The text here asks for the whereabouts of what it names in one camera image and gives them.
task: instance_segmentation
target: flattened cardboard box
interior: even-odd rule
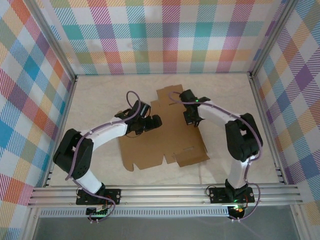
[[[184,90],[182,85],[167,86],[157,90],[158,100],[151,102],[150,114],[159,115],[162,126],[136,138],[118,138],[122,162],[128,171],[134,170],[134,164],[140,170],[159,166],[164,156],[168,164],[177,162],[180,167],[209,159],[199,129],[185,122],[185,107],[169,99],[172,91]],[[180,100],[178,94],[172,97]]]

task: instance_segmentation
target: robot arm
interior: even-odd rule
[[[190,89],[182,92],[179,96],[184,103],[199,103],[184,104],[186,111],[183,114],[188,125],[194,124],[197,127],[200,121],[209,120],[219,127],[225,128],[227,148],[233,157],[231,171],[225,180],[225,192],[230,201],[233,202],[246,191],[248,187],[244,178],[246,168],[250,164],[250,161],[259,153],[259,144],[252,131],[243,121],[251,126],[258,136],[261,146],[263,145],[253,116],[249,113],[244,115],[230,113],[215,105],[207,97],[195,97]]]
[[[105,186],[90,170],[93,151],[108,141],[124,136],[130,132],[135,132],[136,135],[140,135],[142,132],[150,131],[162,125],[158,115],[147,116],[151,108],[148,104],[141,102],[139,109],[138,107],[139,102],[136,101],[131,109],[116,114],[110,123],[103,124],[104,127],[97,130],[88,129],[76,131],[69,129],[63,136],[53,156],[53,162],[66,173],[69,173],[76,146],[79,140],[89,132],[90,134],[88,134],[79,145],[71,177],[90,193],[100,195],[99,192],[103,191]],[[138,111],[138,114],[130,118],[136,111]]]

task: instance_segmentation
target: vent grille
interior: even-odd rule
[[[117,207],[111,217],[140,218],[181,218],[181,217],[224,217],[228,216],[226,206],[206,207]],[[99,213],[95,217],[104,217]],[[43,208],[41,218],[78,218],[87,217],[86,208]]]

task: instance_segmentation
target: beige floor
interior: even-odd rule
[[[276,183],[274,162],[263,132],[256,103],[246,74],[178,74],[81,76],[78,79],[65,129],[84,130],[108,122],[118,111],[128,107],[126,92],[136,91],[144,102],[158,99],[156,90],[182,84],[198,97],[206,96],[234,113],[251,113],[263,137],[263,156],[253,163],[248,179],[255,183]],[[119,144],[113,139],[94,151],[91,170],[106,185],[131,184],[215,184],[224,183],[231,166],[226,133],[209,121],[199,126],[210,160],[179,167],[167,164],[133,172],[122,164]],[[55,166],[52,186],[73,185],[65,182],[66,173]]]

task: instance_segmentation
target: checkered pattern wall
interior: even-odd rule
[[[269,24],[280,15],[272,9],[281,4],[281,0],[37,2],[74,71],[87,75],[247,72]]]
[[[258,73],[289,183],[320,236],[320,0],[300,0]]]
[[[71,80],[23,0],[0,0],[0,239],[42,182]]]

